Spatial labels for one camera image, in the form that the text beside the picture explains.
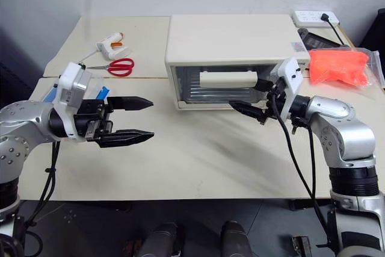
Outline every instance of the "blue object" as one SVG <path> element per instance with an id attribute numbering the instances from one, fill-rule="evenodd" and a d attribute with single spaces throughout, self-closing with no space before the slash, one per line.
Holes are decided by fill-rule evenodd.
<path id="1" fill-rule="evenodd" d="M 100 92 L 97 94 L 96 99 L 105 99 L 108 93 L 109 93 L 109 89 L 106 87 L 102 87 Z"/>
<path id="2" fill-rule="evenodd" d="M 56 87 L 53 87 L 52 90 L 46 95 L 43 102 L 53 102 L 56 96 L 56 91 L 58 89 Z"/>

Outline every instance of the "white glue gun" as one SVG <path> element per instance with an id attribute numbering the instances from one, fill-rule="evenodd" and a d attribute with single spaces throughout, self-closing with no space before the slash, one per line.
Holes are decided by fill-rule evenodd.
<path id="1" fill-rule="evenodd" d="M 114 33 L 100 42 L 96 43 L 97 50 L 99 50 L 105 58 L 109 60 L 117 60 L 125 57 L 131 53 L 131 50 L 127 46 L 123 46 L 121 40 L 123 39 L 123 33 Z"/>

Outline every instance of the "toaster oven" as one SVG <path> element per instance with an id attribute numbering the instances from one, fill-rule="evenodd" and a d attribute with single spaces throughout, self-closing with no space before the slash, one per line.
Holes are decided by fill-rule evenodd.
<path id="1" fill-rule="evenodd" d="M 301 69 L 310 57 L 286 14 L 175 15 L 165 65 L 179 110 L 231 108 L 230 100 L 265 99 L 253 87 L 285 58 Z"/>

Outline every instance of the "orange object in bag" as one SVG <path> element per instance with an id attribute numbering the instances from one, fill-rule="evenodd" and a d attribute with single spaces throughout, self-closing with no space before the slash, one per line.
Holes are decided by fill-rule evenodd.
<path id="1" fill-rule="evenodd" d="M 368 85 L 365 67 L 369 57 L 360 51 L 310 51 L 310 82 L 343 81 L 351 85 Z"/>

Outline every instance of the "white power strip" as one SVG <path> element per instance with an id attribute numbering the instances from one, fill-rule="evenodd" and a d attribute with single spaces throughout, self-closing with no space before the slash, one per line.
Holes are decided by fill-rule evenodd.
<path id="1" fill-rule="evenodd" d="M 334 27 L 339 24 L 338 18 L 331 11 L 297 10 L 293 13 L 292 18 L 296 27 L 330 27 L 329 23 L 321 20 L 323 13 L 329 15 L 329 21 Z"/>

